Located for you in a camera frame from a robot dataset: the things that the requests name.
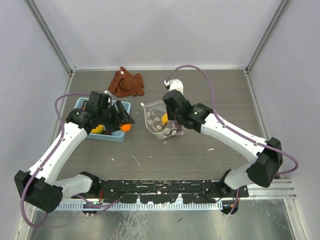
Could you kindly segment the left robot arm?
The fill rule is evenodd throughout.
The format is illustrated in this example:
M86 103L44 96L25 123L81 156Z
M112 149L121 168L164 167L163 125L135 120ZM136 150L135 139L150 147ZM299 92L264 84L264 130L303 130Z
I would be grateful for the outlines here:
M114 101L107 93L92 91L88 100L77 104L61 121L61 132L44 155L28 171L14 176L22 203L29 203L46 213L53 212L64 199L84 193L95 198L101 191L100 179L88 172L58 180L71 154L93 129L102 125L110 134L133 124L130 103Z

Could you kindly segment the clear zip top bag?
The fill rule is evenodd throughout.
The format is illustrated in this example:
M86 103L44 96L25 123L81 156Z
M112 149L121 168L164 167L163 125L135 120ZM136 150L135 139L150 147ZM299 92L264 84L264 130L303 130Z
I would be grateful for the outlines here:
M157 139L166 139L170 137L182 136L184 128L181 131L169 130L161 123L161 117L167 113L166 105L163 101L154 101L149 103L141 102L140 105L144 111L144 122L147 130Z

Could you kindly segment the yellow peach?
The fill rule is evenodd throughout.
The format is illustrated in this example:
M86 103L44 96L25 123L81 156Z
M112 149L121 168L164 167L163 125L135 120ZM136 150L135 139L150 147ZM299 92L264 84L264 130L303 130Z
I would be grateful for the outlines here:
M162 125L166 125L169 122L168 114L164 113L160 119Z

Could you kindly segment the orange tangerine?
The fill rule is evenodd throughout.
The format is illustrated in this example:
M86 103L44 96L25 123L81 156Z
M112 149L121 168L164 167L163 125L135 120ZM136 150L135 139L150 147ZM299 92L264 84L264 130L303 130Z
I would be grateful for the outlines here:
M132 124L131 123L126 123L126 124L123 124L119 127L119 129L125 133L129 132L132 128Z

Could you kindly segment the dark purple plum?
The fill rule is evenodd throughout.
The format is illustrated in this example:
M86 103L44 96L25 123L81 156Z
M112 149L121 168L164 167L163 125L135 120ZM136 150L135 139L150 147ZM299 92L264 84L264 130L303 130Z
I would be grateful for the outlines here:
M182 126L176 120L169 120L165 127L170 131L176 130L177 132L181 131L182 129Z

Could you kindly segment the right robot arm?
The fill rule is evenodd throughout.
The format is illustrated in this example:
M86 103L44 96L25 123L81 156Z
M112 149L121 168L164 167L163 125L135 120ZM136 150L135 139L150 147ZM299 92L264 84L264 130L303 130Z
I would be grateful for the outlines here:
M213 137L244 156L248 163L225 172L218 189L231 197L237 189L250 184L268 188L283 163L281 142L272 137L266 140L234 126L208 106L192 105L178 90L167 92L162 100L169 120L175 120L186 129Z

